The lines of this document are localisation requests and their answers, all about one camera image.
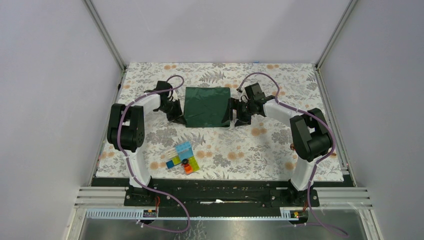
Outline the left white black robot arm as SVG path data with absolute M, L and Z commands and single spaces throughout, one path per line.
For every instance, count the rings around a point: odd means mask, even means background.
M 123 153 L 130 173 L 129 184 L 134 188 L 139 188 L 135 197 L 144 206 L 154 202 L 155 193 L 170 195 L 148 187 L 152 176 L 141 148 L 147 135 L 145 129 L 147 114 L 163 112 L 170 123 L 183 126 L 187 124 L 181 101 L 176 96 L 176 90 L 184 85 L 184 78 L 180 75 L 175 77 L 181 79 L 181 83 L 176 87 L 169 83 L 169 79 L 160 80 L 154 89 L 147 90 L 128 104 L 114 103 L 110 109 L 107 142 Z

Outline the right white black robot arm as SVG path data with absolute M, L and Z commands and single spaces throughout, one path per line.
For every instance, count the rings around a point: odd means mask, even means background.
M 235 126 L 250 125 L 253 115 L 261 115 L 289 126 L 292 145 L 299 157 L 294 173 L 289 180 L 287 201 L 293 206 L 301 205 L 312 192 L 313 178 L 320 161 L 334 151 L 334 134 L 318 108 L 300 110 L 266 95 L 258 83 L 245 87 L 246 100 L 229 98 L 225 113 Z

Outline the dark green cloth napkin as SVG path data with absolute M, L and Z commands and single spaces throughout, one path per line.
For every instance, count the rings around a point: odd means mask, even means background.
M 187 128 L 224 128 L 231 90 L 228 87 L 187 87 L 184 98 L 184 118 Z

